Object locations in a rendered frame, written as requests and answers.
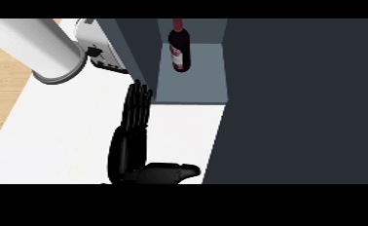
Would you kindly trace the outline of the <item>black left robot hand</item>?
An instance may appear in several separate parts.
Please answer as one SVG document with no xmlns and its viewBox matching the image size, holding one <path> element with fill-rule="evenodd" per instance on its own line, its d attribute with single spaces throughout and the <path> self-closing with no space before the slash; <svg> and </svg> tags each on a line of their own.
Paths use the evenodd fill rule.
<svg viewBox="0 0 368 226">
<path fill-rule="evenodd" d="M 200 174 L 196 165 L 146 163 L 146 127 L 152 90 L 138 80 L 130 84 L 122 120 L 112 135 L 107 178 L 112 184 L 178 184 Z"/>
</svg>

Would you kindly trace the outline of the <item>grey open cabinet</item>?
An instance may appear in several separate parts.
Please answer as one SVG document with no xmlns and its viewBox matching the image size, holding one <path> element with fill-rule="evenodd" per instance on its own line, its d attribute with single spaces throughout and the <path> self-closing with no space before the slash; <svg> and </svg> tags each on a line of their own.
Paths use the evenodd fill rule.
<svg viewBox="0 0 368 226">
<path fill-rule="evenodd" d="M 171 19 L 97 19 L 133 79 L 153 91 L 155 104 L 226 104 L 223 57 L 226 19 L 183 19 L 189 33 L 190 67 L 172 66 Z"/>
</svg>

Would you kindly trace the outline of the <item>dark red wine bottle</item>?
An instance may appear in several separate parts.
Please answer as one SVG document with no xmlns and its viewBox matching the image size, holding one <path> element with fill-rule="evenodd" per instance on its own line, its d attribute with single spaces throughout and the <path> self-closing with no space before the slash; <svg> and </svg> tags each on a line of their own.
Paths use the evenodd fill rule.
<svg viewBox="0 0 368 226">
<path fill-rule="evenodd" d="M 189 33 L 184 30 L 181 19 L 172 19 L 168 44 L 172 67 L 178 72 L 186 72 L 190 66 Z"/>
</svg>

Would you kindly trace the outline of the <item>dark grey cabinet door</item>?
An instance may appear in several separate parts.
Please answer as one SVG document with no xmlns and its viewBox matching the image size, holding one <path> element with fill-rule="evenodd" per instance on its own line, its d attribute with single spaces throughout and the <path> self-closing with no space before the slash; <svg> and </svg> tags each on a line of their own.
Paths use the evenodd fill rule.
<svg viewBox="0 0 368 226">
<path fill-rule="evenodd" d="M 233 19 L 206 183 L 368 183 L 368 19 Z"/>
</svg>

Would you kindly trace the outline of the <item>white toaster appliance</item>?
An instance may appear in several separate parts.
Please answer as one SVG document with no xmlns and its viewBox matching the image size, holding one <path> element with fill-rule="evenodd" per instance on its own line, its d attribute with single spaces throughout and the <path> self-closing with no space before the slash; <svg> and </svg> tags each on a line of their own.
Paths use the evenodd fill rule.
<svg viewBox="0 0 368 226">
<path fill-rule="evenodd" d="M 75 24 L 75 38 L 93 66 L 127 74 L 127 68 L 96 19 L 78 19 Z"/>
</svg>

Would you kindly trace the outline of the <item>white cylinder with grey rim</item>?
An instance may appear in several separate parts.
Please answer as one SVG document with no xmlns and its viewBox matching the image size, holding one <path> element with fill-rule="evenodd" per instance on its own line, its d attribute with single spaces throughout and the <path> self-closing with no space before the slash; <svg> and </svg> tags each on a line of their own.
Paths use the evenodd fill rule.
<svg viewBox="0 0 368 226">
<path fill-rule="evenodd" d="M 0 48 L 45 85 L 67 82 L 87 56 L 53 19 L 0 19 Z"/>
</svg>

